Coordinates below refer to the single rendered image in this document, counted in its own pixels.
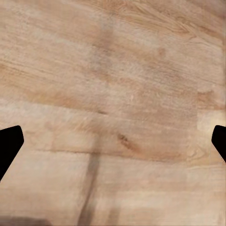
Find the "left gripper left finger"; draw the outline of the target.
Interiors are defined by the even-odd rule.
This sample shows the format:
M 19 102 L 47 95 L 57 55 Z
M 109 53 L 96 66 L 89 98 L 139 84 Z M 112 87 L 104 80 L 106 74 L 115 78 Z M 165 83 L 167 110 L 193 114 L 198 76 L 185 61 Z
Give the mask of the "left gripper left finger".
M 0 130 L 0 181 L 24 143 L 19 125 Z

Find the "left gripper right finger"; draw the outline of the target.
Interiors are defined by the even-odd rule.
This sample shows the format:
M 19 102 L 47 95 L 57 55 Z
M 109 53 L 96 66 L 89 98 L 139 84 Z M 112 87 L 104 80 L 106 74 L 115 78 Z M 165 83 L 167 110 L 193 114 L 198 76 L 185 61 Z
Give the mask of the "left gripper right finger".
M 226 127 L 216 125 L 211 141 L 226 162 Z

